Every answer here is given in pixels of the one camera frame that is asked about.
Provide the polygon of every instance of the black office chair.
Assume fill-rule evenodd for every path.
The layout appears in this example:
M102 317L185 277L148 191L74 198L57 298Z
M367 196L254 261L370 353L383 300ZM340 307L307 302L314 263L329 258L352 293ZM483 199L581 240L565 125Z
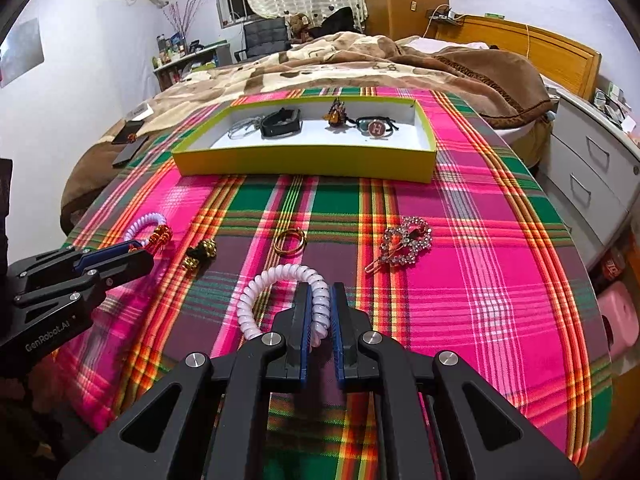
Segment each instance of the black office chair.
M243 52L246 61L255 61L269 54L283 52L291 48L284 18L247 23L244 26L244 40L246 48L234 53L238 63L243 61L240 57Z

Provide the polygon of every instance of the gold bead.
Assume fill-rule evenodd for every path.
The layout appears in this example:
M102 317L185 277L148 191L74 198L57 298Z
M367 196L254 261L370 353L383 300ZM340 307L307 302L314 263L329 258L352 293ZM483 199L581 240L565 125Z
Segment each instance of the gold bead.
M195 258L191 258L190 256L185 256L184 260L182 261L182 266L187 270L196 270L199 265L200 262Z
M218 252L218 248L216 242L213 238L209 240L203 240L202 245L204 247L205 252L209 258L215 258L216 253Z

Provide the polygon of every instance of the window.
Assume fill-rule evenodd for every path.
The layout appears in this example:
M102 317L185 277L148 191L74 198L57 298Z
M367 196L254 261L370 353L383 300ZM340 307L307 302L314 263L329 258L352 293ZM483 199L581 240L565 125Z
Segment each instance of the window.
M218 14L222 28L260 18L247 0L218 0Z

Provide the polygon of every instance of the plaid fabric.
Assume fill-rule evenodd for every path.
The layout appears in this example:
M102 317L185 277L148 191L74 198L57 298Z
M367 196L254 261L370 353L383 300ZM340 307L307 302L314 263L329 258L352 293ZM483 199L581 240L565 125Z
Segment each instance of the plaid fabric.
M95 339L93 351L76 340L61 350L76 409L102 429L189 352L214 357L234 351L241 344L236 301L249 280L276 264L304 261L328 282L344 282L351 305L367 312L376 330L414 351L458 352L581 463L609 415L607 339L571 238L519 159L453 95L387 88L281 94L420 100L438 142L432 183L180 178L168 150L214 113L201 110L127 168L70 237L76 246L111 244L143 212L167 213L164 198L173 189L189 189L180 195L180 209L187 211L170 218L174 247L150 277L155 290L137 302L136 284L111 291L97 310L99 326L81 336ZM244 97L235 104L271 98ZM431 253L411 268L365 274L385 227L401 216L429 221ZM290 226L307 232L303 257L273 252L274 235ZM180 268L184 249L208 237L216 237L218 257L194 278ZM274 314L290 307L294 288L277 283L258 300L254 313L264 330ZM105 356L116 325L126 337ZM272 396L265 478L375 477L372 402L368 395L340 393L331 352L326 342L312 353L305 392Z

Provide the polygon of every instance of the white pillow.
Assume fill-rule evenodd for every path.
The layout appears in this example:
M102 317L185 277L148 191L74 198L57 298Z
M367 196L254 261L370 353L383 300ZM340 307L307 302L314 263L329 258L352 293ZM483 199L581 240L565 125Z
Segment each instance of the white pillow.
M425 54L434 54L435 52L441 51L446 46L466 46L467 48L489 50L489 45L487 45L486 43L481 43L479 41L475 43L460 44L451 43L449 41L432 40L431 38L417 38L407 43L406 46L410 46L415 50L424 52Z

